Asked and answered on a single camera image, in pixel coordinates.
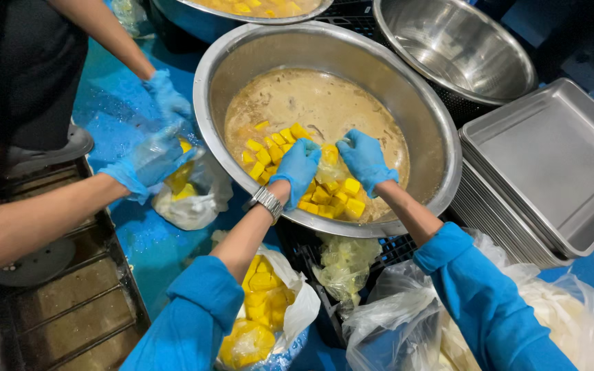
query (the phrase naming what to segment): shoe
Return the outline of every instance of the shoe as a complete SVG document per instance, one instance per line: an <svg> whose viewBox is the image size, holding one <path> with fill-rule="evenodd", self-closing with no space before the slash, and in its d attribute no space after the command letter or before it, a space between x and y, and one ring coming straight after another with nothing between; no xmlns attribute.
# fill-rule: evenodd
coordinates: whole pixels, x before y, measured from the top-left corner
<svg viewBox="0 0 594 371"><path fill-rule="evenodd" d="M29 150L11 146L8 154L8 163L11 169L8 177L20 176L40 170L45 166L59 164L80 158L93 149L93 138L88 131L75 125L72 120L68 128L68 144L57 150Z"/></svg>

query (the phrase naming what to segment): forearm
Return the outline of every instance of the forearm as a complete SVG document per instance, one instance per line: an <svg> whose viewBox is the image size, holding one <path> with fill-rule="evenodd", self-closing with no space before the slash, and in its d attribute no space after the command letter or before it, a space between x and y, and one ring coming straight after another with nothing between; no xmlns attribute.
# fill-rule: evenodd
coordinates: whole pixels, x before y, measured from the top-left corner
<svg viewBox="0 0 594 371"><path fill-rule="evenodd" d="M573 370L517 285L446 223L414 254L483 370Z"/></svg>
<svg viewBox="0 0 594 371"><path fill-rule="evenodd" d="M155 68L102 0L48 0L63 16L86 31L142 80Z"/></svg>
<svg viewBox="0 0 594 371"><path fill-rule="evenodd" d="M443 226L439 218L393 180L376 184L375 193L391 207L418 246L429 241Z"/></svg>
<svg viewBox="0 0 594 371"><path fill-rule="evenodd" d="M267 189L284 205L290 196L290 182L277 180ZM267 230L274 221L269 211L257 204L233 227L226 238L212 251L211 256L218 257L228 268L238 283L244 280L253 256L258 250Z"/></svg>
<svg viewBox="0 0 594 371"><path fill-rule="evenodd" d="M106 174L0 205L0 266L61 237L128 190Z"/></svg>

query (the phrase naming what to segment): blue glove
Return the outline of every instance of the blue glove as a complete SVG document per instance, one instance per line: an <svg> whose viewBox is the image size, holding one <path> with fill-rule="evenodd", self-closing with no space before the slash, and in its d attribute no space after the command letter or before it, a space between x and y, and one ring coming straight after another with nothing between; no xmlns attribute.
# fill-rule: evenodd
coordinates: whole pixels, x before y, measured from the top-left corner
<svg viewBox="0 0 594 371"><path fill-rule="evenodd" d="M278 165L276 174L269 178L269 183L272 184L277 180L290 182L290 199L286 202L286 210L297 207L299 198L306 193L308 185L318 171L320 157L322 157L320 146L304 138L298 139L283 155L281 164Z"/></svg>
<svg viewBox="0 0 594 371"><path fill-rule="evenodd" d="M150 194L148 187L163 181L196 155L196 148L183 154L180 140L176 138L178 129L177 126L164 128L139 143L127 156L99 172L123 184L132 192L127 199L143 205Z"/></svg>
<svg viewBox="0 0 594 371"><path fill-rule="evenodd" d="M393 179L398 182L398 172L389 170L384 162L384 154L380 148L380 141L359 130L352 129L345 134L351 145L343 140L336 142L336 147L341 153L342 160L366 190L369 198L376 198L373 193L375 184Z"/></svg>
<svg viewBox="0 0 594 371"><path fill-rule="evenodd" d="M184 136L191 142L193 139L191 137L197 134L191 104L173 88L169 77L169 71L163 69L155 71L153 78L143 80L141 84L159 105L165 124L167 126L182 126L187 131L187 133L183 133Z"/></svg>

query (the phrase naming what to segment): bowl rim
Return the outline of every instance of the bowl rim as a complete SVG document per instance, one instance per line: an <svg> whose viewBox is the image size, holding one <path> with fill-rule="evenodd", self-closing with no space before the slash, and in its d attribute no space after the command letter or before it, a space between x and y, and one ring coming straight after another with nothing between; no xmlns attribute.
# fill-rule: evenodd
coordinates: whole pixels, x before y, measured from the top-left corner
<svg viewBox="0 0 594 371"><path fill-rule="evenodd" d="M395 69L396 72L405 76L409 83L414 86L415 92L426 102L426 106L439 126L443 151L448 155L445 160L443 179L435 195L426 205L435 215L441 214L453 200L462 173L462 148L458 132L443 102L432 87L392 51L356 32L323 22L308 21L288 26L244 24L215 41L202 56L194 74L194 111L202 138L220 165L249 194L254 194L260 189L261 186L235 161L228 152L223 139L217 134L210 115L211 76L221 61L229 55L229 51L239 46L240 42L244 41L246 43L255 38L285 32L323 34L339 38L343 42L360 47L369 54L381 59L388 66ZM284 211L282 216L315 231L354 238L384 238L407 233L407 229L399 220L359 224L324 218L301 209Z"/></svg>
<svg viewBox="0 0 594 371"><path fill-rule="evenodd" d="M453 84L452 82L442 78L441 76L439 76L438 74L433 72L430 68L425 66L423 63L420 63L410 53L405 51L405 48L402 47L400 45L400 43L396 40L395 35L393 35L391 30L389 30L388 25L384 21L384 16L382 15L382 10L380 9L380 7L382 5L382 0L373 0L373 15L375 17L375 21L379 25L379 29L384 34L384 37L387 39L389 44L391 44L391 47L393 48L393 50L395 50L396 53L398 53L398 55L400 55L400 57L405 60L405 62L407 62L412 68L416 69L420 74L427 77L429 80L433 80L434 82L436 82L437 85L440 85L444 89L449 90L452 93L456 93L457 95L462 96L472 102L485 104L485 105L505 105L519 97L523 97L526 94L529 94L530 92L532 92L533 90L535 90L538 87L538 76L537 76L537 73L535 72L535 66L533 65L533 62L531 61L531 58L529 57L526 50L524 50L524 48L521 46L521 44L506 29L501 27L501 25L498 22L491 19L490 16L488 16L487 14L478 10L473 5L468 4L467 2L465 2L463 0L442 0L442 1L451 3L455 6L457 6L458 8L465 9L469 13L473 13L481 21L489 24L499 34L499 36L501 36L501 38L503 40L505 40L510 46L512 46L517 51L517 54L519 55L520 59L522 61L526 62L527 71L528 71L529 75L531 76L530 86L527 87L521 95L519 95L518 97L514 97L514 98L491 98L491 97L487 97L487 96L475 93L471 90L467 90L467 89L458 87L457 85Z"/></svg>
<svg viewBox="0 0 594 371"><path fill-rule="evenodd" d="M254 23L254 24L292 24L292 23L299 23L311 19L315 16L318 16L320 13L326 11L334 0L323 0L318 7L310 11L306 14L296 15L296 16L286 16L283 18L263 18L259 16L243 16L243 15L236 15L233 13L226 13L222 11L218 11L216 9L212 9L206 7L205 5L194 3L193 1L189 0L174 0L178 3L183 3L189 7L194 9L198 9L205 13L210 13L213 15L221 16L223 18L233 19L235 21L240 21L244 23Z"/></svg>

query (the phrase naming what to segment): gloved hand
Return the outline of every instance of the gloved hand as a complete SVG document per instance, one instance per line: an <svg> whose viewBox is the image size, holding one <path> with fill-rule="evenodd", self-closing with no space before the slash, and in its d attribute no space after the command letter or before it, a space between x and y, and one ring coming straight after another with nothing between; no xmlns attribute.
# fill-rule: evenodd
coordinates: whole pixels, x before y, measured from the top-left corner
<svg viewBox="0 0 594 371"><path fill-rule="evenodd" d="M183 154L180 140L176 137L178 129L177 126L165 127L100 172L108 174L132 192L127 199L143 205L149 196L148 187L163 181L196 155L197 148Z"/></svg>
<svg viewBox="0 0 594 371"><path fill-rule="evenodd" d="M159 105L165 124L182 126L187 131L184 136L192 141L190 136L197 134L194 113L189 101L173 88L169 71L165 69L155 71L150 80L142 80L141 84Z"/></svg>
<svg viewBox="0 0 594 371"><path fill-rule="evenodd" d="M306 193L308 185L318 171L320 157L322 157L320 146L304 138L298 139L283 155L281 164L278 165L276 174L269 178L269 183L272 184L277 180L290 182L290 198L284 207L286 210L296 208L299 198Z"/></svg>
<svg viewBox="0 0 594 371"><path fill-rule="evenodd" d="M350 173L361 183L369 198L377 197L373 193L375 184L389 179L398 182L398 172L389 170L384 162L379 140L356 129L348 131L345 138L350 140L350 145L339 140L336 147Z"/></svg>

